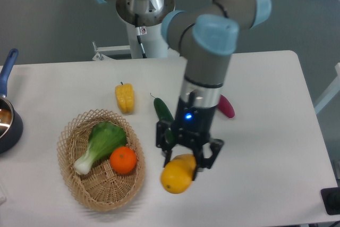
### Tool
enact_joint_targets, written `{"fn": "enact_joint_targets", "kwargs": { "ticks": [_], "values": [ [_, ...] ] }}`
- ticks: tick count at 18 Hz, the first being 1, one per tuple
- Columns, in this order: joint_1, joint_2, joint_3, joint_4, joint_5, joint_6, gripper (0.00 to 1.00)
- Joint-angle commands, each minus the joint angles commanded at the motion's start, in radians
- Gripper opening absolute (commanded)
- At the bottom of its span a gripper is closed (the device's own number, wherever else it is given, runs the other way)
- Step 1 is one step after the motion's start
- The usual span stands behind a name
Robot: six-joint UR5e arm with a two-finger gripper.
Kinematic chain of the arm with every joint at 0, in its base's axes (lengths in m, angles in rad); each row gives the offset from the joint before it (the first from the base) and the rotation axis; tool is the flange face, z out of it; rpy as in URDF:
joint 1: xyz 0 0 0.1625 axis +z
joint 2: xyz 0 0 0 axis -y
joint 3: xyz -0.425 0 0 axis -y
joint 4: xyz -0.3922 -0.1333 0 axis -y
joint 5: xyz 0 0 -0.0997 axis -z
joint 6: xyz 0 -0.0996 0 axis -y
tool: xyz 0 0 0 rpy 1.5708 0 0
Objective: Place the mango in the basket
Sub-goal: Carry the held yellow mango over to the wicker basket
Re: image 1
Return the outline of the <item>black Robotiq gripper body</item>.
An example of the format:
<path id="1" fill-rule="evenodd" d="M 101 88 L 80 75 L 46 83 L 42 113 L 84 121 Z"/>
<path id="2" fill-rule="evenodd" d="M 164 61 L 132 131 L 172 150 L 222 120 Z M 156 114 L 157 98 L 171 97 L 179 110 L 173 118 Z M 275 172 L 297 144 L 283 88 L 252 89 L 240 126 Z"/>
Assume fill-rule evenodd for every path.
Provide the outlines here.
<path id="1" fill-rule="evenodd" d="M 171 124 L 171 145 L 203 150 L 203 145 L 209 144 L 211 150 L 218 150 L 218 140 L 210 136 L 216 108 L 198 107 L 194 101 L 185 102 L 180 98 Z"/>

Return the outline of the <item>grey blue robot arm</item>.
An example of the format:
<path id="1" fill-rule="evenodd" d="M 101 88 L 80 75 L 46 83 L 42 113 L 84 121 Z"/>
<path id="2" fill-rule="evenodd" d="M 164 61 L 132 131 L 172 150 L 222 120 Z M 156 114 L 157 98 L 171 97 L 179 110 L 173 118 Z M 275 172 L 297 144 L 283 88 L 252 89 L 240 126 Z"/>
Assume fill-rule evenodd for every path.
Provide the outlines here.
<path id="1" fill-rule="evenodd" d="M 265 22 L 271 0 L 211 0 L 195 12 L 175 9 L 174 0 L 96 0 L 114 2 L 120 18 L 132 25 L 141 56 L 149 57 L 141 28 L 160 26 L 156 34 L 165 45 L 187 60 L 175 118 L 157 122 L 156 145 L 165 162 L 181 145 L 192 150 L 194 171 L 210 169 L 224 142 L 210 135 L 228 64 L 239 31 Z"/>

